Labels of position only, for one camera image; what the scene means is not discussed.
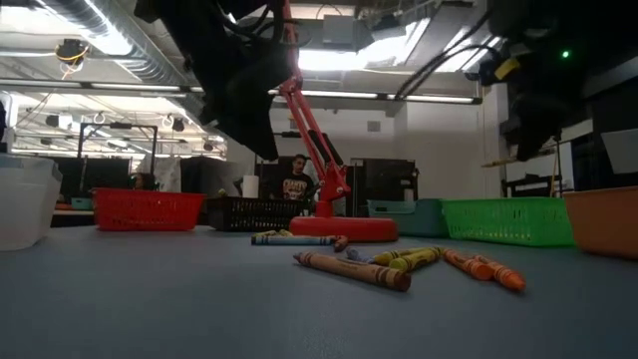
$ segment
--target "orange crayon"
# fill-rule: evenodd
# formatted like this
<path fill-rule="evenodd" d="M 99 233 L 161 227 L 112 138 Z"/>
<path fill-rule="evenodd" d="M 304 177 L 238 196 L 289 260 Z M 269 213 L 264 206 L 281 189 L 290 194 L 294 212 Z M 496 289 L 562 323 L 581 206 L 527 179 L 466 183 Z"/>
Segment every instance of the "orange crayon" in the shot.
<path fill-rule="evenodd" d="M 412 282 L 410 274 L 380 265 L 366 264 L 310 252 L 297 253 L 294 255 L 294 258 L 303 266 L 347 276 L 399 291 L 407 291 Z"/>
<path fill-rule="evenodd" d="M 451 249 L 446 249 L 443 256 L 449 264 L 478 280 L 490 280 L 494 275 L 494 270 L 488 265 L 476 259 L 465 258 Z"/>
<path fill-rule="evenodd" d="M 487 259 L 482 255 L 475 255 L 474 259 L 493 269 L 494 279 L 496 279 L 505 288 L 516 291 L 525 289 L 525 279 L 518 272 L 515 272 L 493 260 Z"/>

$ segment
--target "graphic t-shirt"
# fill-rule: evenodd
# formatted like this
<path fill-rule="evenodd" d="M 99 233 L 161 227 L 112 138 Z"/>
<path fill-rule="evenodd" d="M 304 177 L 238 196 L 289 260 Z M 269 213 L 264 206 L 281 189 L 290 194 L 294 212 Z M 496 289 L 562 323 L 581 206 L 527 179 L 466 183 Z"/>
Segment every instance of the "graphic t-shirt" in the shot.
<path fill-rule="evenodd" d="M 313 186 L 314 183 L 308 175 L 290 174 L 281 180 L 277 194 L 284 199 L 301 199 Z"/>

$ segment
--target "black plastic basket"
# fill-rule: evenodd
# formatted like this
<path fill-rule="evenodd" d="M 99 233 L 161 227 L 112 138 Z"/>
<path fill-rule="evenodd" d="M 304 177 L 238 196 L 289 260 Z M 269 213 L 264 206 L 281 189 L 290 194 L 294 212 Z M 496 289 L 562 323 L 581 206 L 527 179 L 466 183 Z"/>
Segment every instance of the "black plastic basket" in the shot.
<path fill-rule="evenodd" d="M 264 231 L 288 229 L 304 202 L 284 199 L 242 197 L 212 198 L 207 201 L 208 223 L 221 231 Z"/>

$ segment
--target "blue plastic bin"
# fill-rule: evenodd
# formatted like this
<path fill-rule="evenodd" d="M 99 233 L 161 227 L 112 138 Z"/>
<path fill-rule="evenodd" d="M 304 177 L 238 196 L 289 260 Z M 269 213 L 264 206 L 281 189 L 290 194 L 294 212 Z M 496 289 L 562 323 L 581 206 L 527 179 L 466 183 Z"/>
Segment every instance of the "blue plastic bin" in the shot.
<path fill-rule="evenodd" d="M 419 199 L 416 202 L 368 200 L 372 217 L 391 218 L 400 235 L 448 238 L 448 225 L 439 199 Z"/>
<path fill-rule="evenodd" d="M 93 210 L 93 200 L 90 198 L 71 198 L 71 207 L 74 210 Z"/>

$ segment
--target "green crayon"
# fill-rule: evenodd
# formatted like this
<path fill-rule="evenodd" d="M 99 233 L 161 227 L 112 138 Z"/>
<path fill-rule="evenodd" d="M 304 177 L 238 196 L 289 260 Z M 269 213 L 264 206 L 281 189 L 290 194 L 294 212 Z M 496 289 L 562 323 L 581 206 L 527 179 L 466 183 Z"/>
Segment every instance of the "green crayon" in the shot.
<path fill-rule="evenodd" d="M 426 248 L 416 253 L 392 259 L 389 266 L 401 271 L 413 271 L 439 259 L 443 251 L 438 247 Z"/>
<path fill-rule="evenodd" d="M 421 248 L 410 248 L 410 249 L 404 249 L 404 250 L 391 250 L 391 251 L 387 251 L 387 252 L 383 252 L 381 254 L 375 255 L 375 263 L 379 264 L 379 265 L 385 265 L 387 266 L 388 264 L 390 264 L 390 261 L 392 259 L 396 259 L 399 257 L 402 257 L 404 255 L 409 255 L 409 254 L 414 254 L 414 253 L 418 253 L 422 250 L 425 249 L 429 249 L 428 247 L 421 247 Z"/>

